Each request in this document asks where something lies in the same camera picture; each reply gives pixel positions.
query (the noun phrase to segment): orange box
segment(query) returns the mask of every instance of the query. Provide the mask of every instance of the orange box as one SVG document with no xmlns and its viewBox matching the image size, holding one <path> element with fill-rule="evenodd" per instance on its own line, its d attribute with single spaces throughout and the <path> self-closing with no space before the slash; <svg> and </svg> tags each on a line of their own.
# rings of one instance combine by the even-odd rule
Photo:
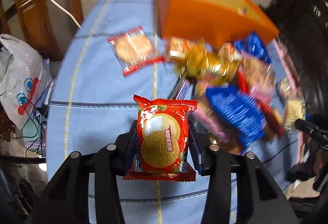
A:
<svg viewBox="0 0 328 224">
<path fill-rule="evenodd" d="M 212 46 L 255 31 L 265 44 L 279 30 L 251 0 L 157 0 L 162 38 L 204 38 Z"/>
</svg>

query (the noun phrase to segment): blue plastic wrapper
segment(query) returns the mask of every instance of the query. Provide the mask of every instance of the blue plastic wrapper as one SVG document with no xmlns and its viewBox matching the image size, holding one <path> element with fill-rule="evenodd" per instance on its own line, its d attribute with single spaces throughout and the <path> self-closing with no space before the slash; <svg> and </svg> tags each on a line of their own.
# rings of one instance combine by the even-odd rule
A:
<svg viewBox="0 0 328 224">
<path fill-rule="evenodd" d="M 251 32 L 245 40 L 236 40 L 233 42 L 234 47 L 239 51 L 246 51 L 247 53 L 263 60 L 266 63 L 271 63 L 271 59 L 265 48 L 265 44 L 261 38 L 254 32 Z"/>
<path fill-rule="evenodd" d="M 207 88 L 205 95 L 221 119 L 239 130 L 239 140 L 245 148 L 264 135 L 265 117 L 249 95 L 234 86 Z"/>
</svg>

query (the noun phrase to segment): silver screw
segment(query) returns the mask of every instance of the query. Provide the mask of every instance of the silver screw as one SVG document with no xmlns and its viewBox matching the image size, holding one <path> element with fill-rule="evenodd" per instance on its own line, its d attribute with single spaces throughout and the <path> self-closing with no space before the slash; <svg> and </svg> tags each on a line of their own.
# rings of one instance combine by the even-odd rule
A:
<svg viewBox="0 0 328 224">
<path fill-rule="evenodd" d="M 220 147 L 218 145 L 215 144 L 211 144 L 210 145 L 210 149 L 214 152 L 218 151 L 220 149 Z"/>
<path fill-rule="evenodd" d="M 79 157 L 80 153 L 79 152 L 73 152 L 71 153 L 71 158 L 77 158 Z"/>
<path fill-rule="evenodd" d="M 246 156 L 247 156 L 249 159 L 254 159 L 254 158 L 255 158 L 255 154 L 252 153 L 252 152 L 248 152 L 248 153 L 246 154 Z"/>
<path fill-rule="evenodd" d="M 107 145 L 106 148 L 107 148 L 108 151 L 114 151 L 116 149 L 116 145 L 115 144 L 109 144 L 109 145 Z"/>
</svg>

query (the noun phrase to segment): table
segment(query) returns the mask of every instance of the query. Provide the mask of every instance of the table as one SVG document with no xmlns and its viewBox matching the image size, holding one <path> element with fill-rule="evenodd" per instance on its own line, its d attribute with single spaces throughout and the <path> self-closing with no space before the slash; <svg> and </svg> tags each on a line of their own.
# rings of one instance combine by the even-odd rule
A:
<svg viewBox="0 0 328 224">
<path fill-rule="evenodd" d="M 168 97 L 177 80 L 174 65 L 151 65 L 124 77 L 107 42 L 107 37 L 139 25 L 154 42 L 157 30 L 154 12 L 154 0 L 99 0 L 85 19 L 64 57 L 50 103 L 46 142 L 49 179 L 72 151 L 80 151 L 83 155 L 97 152 L 114 143 L 119 134 L 129 131 L 137 118 L 133 94 L 148 99 L 153 99 L 154 93 L 157 98 Z M 157 48 L 160 52 L 164 50 L 164 41 L 159 37 Z M 276 78 L 280 80 L 286 74 L 272 43 L 268 50 Z M 186 96 L 186 99 L 190 98 L 191 89 Z M 273 105 L 283 113 L 276 93 Z M 284 179 L 286 172 L 297 162 L 298 142 L 298 135 L 292 134 L 281 141 L 260 139 L 250 147 L 265 162 L 282 190 L 289 184 Z M 190 154 L 188 161 L 192 164 Z M 197 175 L 196 182 L 160 182 L 159 190 L 156 190 L 155 181 L 117 177 L 125 222 L 198 224 L 208 183 L 209 177 Z M 230 223 L 236 219 L 236 188 L 236 178 L 232 175 Z M 94 175 L 90 175 L 91 223 L 96 222 L 94 194 Z M 162 222 L 158 222 L 158 208 Z"/>
</svg>

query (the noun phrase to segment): cartoon eye on bag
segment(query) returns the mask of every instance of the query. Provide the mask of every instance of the cartoon eye on bag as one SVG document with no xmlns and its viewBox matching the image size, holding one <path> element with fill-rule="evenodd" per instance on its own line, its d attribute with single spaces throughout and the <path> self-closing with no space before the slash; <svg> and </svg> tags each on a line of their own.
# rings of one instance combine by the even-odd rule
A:
<svg viewBox="0 0 328 224">
<path fill-rule="evenodd" d="M 24 81 L 24 87 L 25 87 L 25 90 L 29 93 L 32 89 L 32 85 L 33 85 L 33 80 L 32 78 L 27 78 L 25 81 Z"/>
<path fill-rule="evenodd" d="M 16 99 L 20 106 L 27 102 L 26 95 L 23 93 L 19 93 L 18 95 L 16 95 Z"/>
</svg>

